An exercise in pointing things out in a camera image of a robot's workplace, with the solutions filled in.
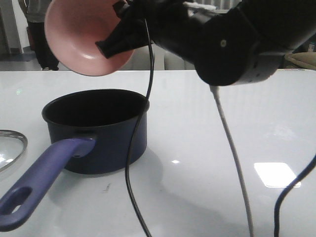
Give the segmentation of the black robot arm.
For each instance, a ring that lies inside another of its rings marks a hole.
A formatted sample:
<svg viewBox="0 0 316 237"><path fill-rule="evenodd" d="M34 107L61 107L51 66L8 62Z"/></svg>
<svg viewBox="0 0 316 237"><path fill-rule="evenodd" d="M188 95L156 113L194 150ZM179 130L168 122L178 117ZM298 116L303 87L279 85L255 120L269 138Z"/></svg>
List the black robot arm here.
<svg viewBox="0 0 316 237"><path fill-rule="evenodd" d="M316 32L313 0L243 0L216 14L190 0L114 3L120 21L96 43L107 58L157 46L192 63L207 84L225 86L266 80Z"/></svg>

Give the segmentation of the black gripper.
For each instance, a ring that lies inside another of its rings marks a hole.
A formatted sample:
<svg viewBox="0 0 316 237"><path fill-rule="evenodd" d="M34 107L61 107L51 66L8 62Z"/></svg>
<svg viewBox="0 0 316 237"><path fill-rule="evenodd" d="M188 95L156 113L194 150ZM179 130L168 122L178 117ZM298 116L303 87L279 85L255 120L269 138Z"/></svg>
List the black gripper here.
<svg viewBox="0 0 316 237"><path fill-rule="evenodd" d="M182 0L118 0L120 22L105 40L95 42L107 58L151 45L172 53L193 53L197 46L197 13Z"/></svg>

